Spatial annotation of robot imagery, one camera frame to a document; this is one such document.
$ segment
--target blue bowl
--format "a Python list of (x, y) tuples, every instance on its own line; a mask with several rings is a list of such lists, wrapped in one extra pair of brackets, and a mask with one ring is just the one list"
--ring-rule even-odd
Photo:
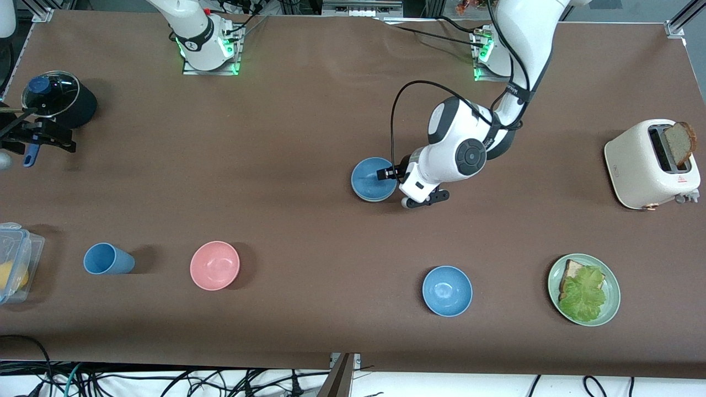
[(421, 296), (429, 309), (439, 316), (455, 317), (471, 305), (473, 287), (461, 270), (453, 266), (439, 266), (424, 278)]
[(378, 170), (392, 167), (392, 163), (384, 158), (371, 157), (358, 163), (351, 174), (353, 191), (361, 199), (377, 203), (392, 196), (397, 187), (394, 179), (378, 181)]

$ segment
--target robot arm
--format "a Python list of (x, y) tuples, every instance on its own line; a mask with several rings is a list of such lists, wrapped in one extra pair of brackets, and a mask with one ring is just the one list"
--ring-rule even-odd
[[(496, 29), (503, 33), (505, 43), (497, 42), (513, 49), (519, 57), (510, 54), (515, 73), (495, 112), (502, 125), (509, 126), (522, 115), (528, 102), (522, 98), (522, 89), (530, 92), (529, 99), (537, 90), (551, 57), (554, 30), (568, 3), (569, 0), (502, 0), (498, 4)], [(520, 61), (525, 66), (529, 84), (520, 70)]]
[(230, 40), (233, 22), (207, 15), (196, 0), (147, 0), (167, 19), (185, 60), (195, 69), (209, 71), (234, 56)]
[(402, 174), (400, 190), (407, 208), (446, 200), (438, 185), (467, 179), (486, 160), (503, 154), (512, 143), (513, 128), (539, 85), (551, 57), (554, 30), (570, 0), (501, 0), (493, 26), (497, 48), (493, 57), (511, 62), (513, 76), (495, 111), (451, 97), (433, 111), (429, 120), (429, 145), (405, 159), (406, 168), (393, 166), (378, 178)]

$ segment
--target black pot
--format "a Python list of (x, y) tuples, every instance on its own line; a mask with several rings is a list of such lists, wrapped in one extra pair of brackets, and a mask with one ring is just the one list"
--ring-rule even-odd
[(34, 77), (22, 93), (24, 108), (36, 107), (37, 117), (46, 117), (67, 129), (88, 123), (98, 102), (95, 95), (73, 74), (50, 71)]

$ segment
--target plate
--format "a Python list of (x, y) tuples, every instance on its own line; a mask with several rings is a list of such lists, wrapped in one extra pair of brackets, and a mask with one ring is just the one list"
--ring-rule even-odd
[[(561, 292), (559, 290), (559, 286), (561, 284), (561, 278), (564, 276), (564, 271), (566, 270), (566, 261), (569, 259), (577, 261), (584, 266), (598, 266), (601, 268), (601, 273), (606, 276), (606, 280), (601, 288), (606, 294), (606, 301), (601, 305), (601, 314), (599, 314), (598, 318), (595, 320), (574, 320), (564, 314), (559, 307), (559, 294)], [(616, 276), (605, 263), (590, 255), (569, 254), (562, 256), (559, 260), (554, 262), (554, 265), (551, 267), (551, 270), (549, 271), (549, 279), (547, 280), (547, 286), (549, 288), (549, 299), (551, 299), (551, 303), (554, 303), (554, 306), (559, 313), (569, 319), (569, 321), (582, 326), (602, 326), (615, 317), (618, 312), (618, 308), (620, 307), (620, 286), (618, 285)]]

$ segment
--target bread slice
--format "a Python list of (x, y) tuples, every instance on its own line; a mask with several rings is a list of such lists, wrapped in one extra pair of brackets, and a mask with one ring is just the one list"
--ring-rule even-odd
[(696, 133), (685, 122), (679, 122), (664, 132), (667, 146), (677, 166), (682, 166), (696, 150)]
[(559, 291), (561, 294), (559, 294), (559, 300), (562, 300), (566, 297), (566, 292), (564, 292), (564, 281), (566, 280), (567, 277), (576, 277), (576, 274), (578, 273), (579, 270), (581, 270), (584, 266), (581, 263), (578, 263), (577, 261), (574, 261), (573, 259), (568, 259), (566, 261), (566, 269), (564, 270), (564, 276), (561, 278), (561, 284), (559, 284)]

